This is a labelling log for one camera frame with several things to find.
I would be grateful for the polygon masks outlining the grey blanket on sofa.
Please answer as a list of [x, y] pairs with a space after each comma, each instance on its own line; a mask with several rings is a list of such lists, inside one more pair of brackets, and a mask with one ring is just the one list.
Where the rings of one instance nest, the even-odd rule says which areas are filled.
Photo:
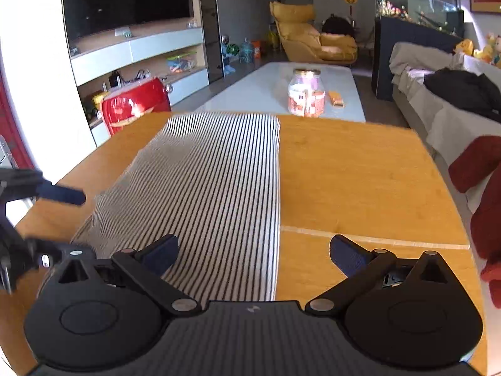
[[389, 59], [392, 83], [398, 84], [405, 70], [438, 71], [464, 69], [464, 55], [448, 54], [440, 49], [413, 43], [395, 43]]

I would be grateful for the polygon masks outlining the black white striped shirt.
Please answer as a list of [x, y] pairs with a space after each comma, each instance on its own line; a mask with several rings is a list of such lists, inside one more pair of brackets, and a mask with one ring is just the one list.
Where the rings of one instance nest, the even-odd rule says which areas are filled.
[[195, 112], [171, 117], [74, 236], [108, 258], [177, 237], [162, 278], [200, 303], [271, 301], [280, 244], [279, 119]]

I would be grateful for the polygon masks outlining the glass fish tank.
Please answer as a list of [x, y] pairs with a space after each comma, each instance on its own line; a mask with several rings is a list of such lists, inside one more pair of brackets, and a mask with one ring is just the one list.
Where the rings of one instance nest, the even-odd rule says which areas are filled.
[[464, 36], [464, 13], [452, 3], [442, 0], [377, 0], [377, 3], [379, 17], [404, 20], [456, 37]]

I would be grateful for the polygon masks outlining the blue water bottle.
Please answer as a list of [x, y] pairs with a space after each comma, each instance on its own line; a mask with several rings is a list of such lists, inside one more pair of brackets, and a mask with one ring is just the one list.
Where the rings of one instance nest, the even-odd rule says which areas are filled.
[[255, 59], [255, 49], [251, 41], [246, 37], [240, 45], [239, 61], [242, 64], [252, 64]]

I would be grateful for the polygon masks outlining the orange small box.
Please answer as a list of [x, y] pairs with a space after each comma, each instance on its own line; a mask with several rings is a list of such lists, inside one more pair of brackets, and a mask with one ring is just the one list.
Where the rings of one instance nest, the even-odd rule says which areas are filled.
[[335, 91], [329, 91], [329, 100], [331, 104], [337, 109], [343, 109], [345, 107], [345, 101], [342, 96]]

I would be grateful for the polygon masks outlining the white coffee table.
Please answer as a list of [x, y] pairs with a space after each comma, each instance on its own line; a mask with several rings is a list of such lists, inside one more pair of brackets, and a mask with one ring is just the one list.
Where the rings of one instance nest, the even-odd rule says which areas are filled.
[[349, 68], [294, 62], [268, 63], [210, 98], [198, 110], [287, 115], [288, 85], [295, 69], [319, 70], [325, 90], [335, 91], [343, 99], [344, 106], [337, 108], [330, 98], [326, 98], [321, 115], [323, 118], [366, 121], [358, 89]]

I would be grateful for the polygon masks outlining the white shelf unit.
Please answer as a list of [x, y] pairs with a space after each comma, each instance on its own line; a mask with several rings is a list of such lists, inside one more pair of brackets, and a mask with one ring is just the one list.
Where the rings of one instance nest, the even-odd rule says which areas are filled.
[[[121, 37], [108, 46], [104, 45], [110, 40], [106, 35], [91, 36], [79, 44], [88, 50], [72, 57], [70, 63], [82, 98], [108, 89], [114, 71], [125, 81], [141, 75], [161, 79], [170, 90], [172, 106], [209, 85], [205, 35], [196, 19], [141, 25], [132, 34], [132, 38]], [[184, 73], [169, 74], [167, 58], [192, 50], [196, 51], [197, 66]]]

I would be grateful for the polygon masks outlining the black garment on sofa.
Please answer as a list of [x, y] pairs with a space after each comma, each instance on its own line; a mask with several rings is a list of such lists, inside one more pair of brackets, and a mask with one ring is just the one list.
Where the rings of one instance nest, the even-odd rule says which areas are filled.
[[424, 85], [455, 108], [500, 123], [500, 90], [485, 74], [443, 68], [426, 75]]

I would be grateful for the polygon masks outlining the glass jar gold lid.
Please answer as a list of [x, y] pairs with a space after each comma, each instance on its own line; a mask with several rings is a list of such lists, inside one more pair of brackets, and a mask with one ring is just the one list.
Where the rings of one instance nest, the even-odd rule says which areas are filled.
[[309, 118], [323, 115], [325, 89], [320, 75], [321, 71], [316, 69], [296, 68], [293, 70], [288, 86], [290, 114]]

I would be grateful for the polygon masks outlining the dark red garment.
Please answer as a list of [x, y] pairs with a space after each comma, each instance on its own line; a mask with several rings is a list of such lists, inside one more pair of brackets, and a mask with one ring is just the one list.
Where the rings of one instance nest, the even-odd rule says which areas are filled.
[[470, 221], [470, 232], [480, 258], [486, 261], [481, 280], [488, 283], [491, 300], [500, 308], [500, 137], [480, 136], [450, 165], [452, 185], [462, 194], [488, 181]]

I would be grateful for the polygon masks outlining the yellow duck plush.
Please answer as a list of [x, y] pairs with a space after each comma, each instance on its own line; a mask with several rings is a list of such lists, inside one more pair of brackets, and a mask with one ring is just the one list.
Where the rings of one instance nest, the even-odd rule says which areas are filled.
[[462, 53], [464, 55], [472, 56], [474, 53], [474, 43], [470, 39], [464, 39], [462, 42], [458, 43], [455, 48], [454, 52], [457, 53]]

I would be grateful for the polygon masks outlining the grey sofa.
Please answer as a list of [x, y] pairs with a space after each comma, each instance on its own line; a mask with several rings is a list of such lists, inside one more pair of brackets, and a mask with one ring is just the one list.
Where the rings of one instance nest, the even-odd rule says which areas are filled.
[[[478, 60], [464, 58], [468, 72], [476, 75], [486, 69]], [[460, 193], [452, 185], [448, 168], [480, 136], [499, 136], [500, 123], [476, 114], [459, 110], [447, 101], [435, 96], [424, 85], [424, 77], [430, 70], [405, 70], [398, 84], [393, 84], [393, 99], [406, 121], [414, 129], [452, 194], [459, 212], [471, 216], [479, 206], [486, 179], [466, 193]]]

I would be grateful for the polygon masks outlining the clear plastic storage box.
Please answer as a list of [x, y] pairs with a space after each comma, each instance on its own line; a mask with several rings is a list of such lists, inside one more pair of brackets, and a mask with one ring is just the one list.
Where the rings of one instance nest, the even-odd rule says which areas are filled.
[[196, 51], [186, 51], [167, 58], [167, 69], [171, 75], [191, 71], [197, 66]]

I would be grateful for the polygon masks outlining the red suitcase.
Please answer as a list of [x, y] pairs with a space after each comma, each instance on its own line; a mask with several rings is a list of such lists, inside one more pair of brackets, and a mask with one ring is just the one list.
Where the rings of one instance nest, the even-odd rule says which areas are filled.
[[101, 115], [111, 136], [138, 118], [155, 112], [170, 112], [166, 86], [157, 77], [144, 78], [122, 85], [101, 103]]

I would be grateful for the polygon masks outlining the dark blue tank cabinet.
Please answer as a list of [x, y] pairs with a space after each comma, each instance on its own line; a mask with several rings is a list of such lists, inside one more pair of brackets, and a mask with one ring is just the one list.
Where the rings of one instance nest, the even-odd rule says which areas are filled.
[[393, 78], [406, 69], [436, 70], [446, 67], [459, 37], [400, 19], [375, 21], [372, 88], [376, 98], [392, 100]]

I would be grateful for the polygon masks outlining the small doll plush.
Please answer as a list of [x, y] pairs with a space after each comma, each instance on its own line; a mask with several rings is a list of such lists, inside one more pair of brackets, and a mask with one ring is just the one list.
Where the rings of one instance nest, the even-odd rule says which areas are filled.
[[500, 68], [500, 35], [488, 33], [485, 47], [482, 50], [475, 49], [473, 56], [478, 60]]

